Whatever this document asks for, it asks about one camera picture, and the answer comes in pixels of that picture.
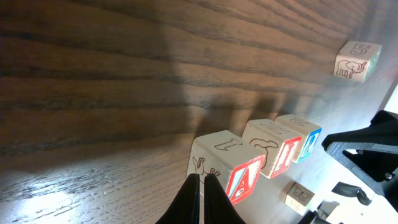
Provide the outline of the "blue number 2 block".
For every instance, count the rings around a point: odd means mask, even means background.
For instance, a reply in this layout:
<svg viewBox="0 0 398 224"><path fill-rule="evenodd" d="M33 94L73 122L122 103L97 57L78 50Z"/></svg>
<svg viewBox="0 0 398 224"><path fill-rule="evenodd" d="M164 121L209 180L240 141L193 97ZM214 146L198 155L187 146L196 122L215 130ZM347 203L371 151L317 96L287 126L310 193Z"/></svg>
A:
<svg viewBox="0 0 398 224"><path fill-rule="evenodd" d="M278 116L276 117L275 122L295 131L302 137L292 161L297 164L305 160L314 150L317 139L322 131L322 127L294 114Z"/></svg>

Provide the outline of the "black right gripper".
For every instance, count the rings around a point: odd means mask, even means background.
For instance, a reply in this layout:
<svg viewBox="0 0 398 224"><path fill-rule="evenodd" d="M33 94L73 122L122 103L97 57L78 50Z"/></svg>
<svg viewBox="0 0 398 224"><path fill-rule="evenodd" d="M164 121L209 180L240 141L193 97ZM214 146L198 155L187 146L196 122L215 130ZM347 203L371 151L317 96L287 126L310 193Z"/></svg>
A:
<svg viewBox="0 0 398 224"><path fill-rule="evenodd" d="M397 114L378 111L367 128L329 134L322 146L397 211ZM357 198L365 206L372 202L361 187L344 182L338 182L332 192Z"/></svg>

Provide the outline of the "red letter I block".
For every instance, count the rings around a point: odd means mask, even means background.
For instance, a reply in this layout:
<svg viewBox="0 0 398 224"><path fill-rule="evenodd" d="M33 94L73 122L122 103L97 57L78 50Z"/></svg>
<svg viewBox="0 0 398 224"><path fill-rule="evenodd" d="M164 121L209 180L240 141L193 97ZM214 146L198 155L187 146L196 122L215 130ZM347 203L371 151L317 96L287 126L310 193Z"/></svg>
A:
<svg viewBox="0 0 398 224"><path fill-rule="evenodd" d="M270 119L249 120L242 138L266 154L261 174L272 179L287 171L302 137Z"/></svg>

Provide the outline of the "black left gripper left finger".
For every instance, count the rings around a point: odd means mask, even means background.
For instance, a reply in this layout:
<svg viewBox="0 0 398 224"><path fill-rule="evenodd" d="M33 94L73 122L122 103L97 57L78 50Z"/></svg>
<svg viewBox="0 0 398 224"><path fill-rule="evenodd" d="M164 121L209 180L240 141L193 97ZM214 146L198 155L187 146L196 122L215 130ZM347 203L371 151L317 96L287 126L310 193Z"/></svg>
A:
<svg viewBox="0 0 398 224"><path fill-rule="evenodd" d="M199 217L200 178L198 174L190 174L156 224L198 224Z"/></svg>

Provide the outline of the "red letter A block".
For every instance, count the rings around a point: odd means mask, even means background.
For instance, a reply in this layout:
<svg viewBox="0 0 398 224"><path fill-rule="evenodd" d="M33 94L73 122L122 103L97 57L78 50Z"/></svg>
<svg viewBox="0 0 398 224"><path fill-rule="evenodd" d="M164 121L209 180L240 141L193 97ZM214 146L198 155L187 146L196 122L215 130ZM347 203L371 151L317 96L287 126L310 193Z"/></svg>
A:
<svg viewBox="0 0 398 224"><path fill-rule="evenodd" d="M200 193L209 174L217 177L233 205L249 197L256 186L266 154L228 130L193 140L187 174L200 176Z"/></svg>

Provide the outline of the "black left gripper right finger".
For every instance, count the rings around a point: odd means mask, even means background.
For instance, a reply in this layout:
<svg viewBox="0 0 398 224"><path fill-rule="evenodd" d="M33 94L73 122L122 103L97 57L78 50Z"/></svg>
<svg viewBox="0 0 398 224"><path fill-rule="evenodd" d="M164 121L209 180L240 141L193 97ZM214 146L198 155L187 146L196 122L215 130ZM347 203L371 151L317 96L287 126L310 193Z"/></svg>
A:
<svg viewBox="0 0 398 224"><path fill-rule="evenodd" d="M234 209L216 175L208 174L204 187L205 224L246 224Z"/></svg>

